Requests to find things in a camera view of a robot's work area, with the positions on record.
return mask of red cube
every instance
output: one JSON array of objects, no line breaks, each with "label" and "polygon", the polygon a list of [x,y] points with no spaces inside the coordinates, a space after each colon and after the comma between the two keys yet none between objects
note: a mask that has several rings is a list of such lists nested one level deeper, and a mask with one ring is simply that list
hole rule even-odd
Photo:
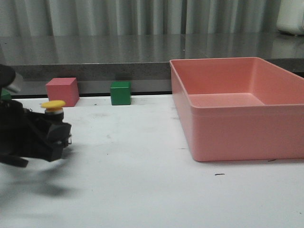
[{"label": "red cube", "polygon": [[77,79],[75,77],[53,78],[46,84],[50,101],[63,100],[65,107],[74,107],[79,100]]}]

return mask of pink tray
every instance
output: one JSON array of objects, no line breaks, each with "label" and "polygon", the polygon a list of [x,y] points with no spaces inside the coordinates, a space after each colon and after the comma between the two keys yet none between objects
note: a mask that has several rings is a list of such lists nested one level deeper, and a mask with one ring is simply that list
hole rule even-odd
[{"label": "pink tray", "polygon": [[304,79],[265,60],[171,60],[193,159],[304,158]]}]

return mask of gray counter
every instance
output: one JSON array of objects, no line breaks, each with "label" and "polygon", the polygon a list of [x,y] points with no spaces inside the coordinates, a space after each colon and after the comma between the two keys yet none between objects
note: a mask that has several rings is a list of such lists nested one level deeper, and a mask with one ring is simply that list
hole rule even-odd
[{"label": "gray counter", "polygon": [[77,77],[81,94],[109,93],[115,80],[133,92],[171,90],[171,59],[261,57],[304,72],[304,37],[280,33],[83,37],[0,37],[0,63],[24,76],[20,95],[45,95],[54,77]]}]

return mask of small green object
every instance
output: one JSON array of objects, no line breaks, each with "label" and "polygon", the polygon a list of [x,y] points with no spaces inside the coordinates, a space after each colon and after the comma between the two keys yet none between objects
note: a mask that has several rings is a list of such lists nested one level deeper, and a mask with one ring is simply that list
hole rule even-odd
[{"label": "small green object", "polygon": [[130,105],[131,82],[112,82],[111,102],[112,105]]},{"label": "small green object", "polygon": [[1,100],[11,100],[10,93],[8,91],[6,91],[5,89],[2,89]]}]

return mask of yellow cap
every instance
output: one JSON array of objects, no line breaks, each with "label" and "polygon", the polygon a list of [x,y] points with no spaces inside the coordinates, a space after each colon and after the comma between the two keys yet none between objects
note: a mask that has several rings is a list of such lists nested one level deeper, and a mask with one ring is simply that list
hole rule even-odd
[{"label": "yellow cap", "polygon": [[61,100],[54,100],[54,101],[49,101],[41,104],[42,108],[46,108],[47,111],[49,112],[55,112],[58,110],[61,110],[63,106],[65,106],[66,103]]}]

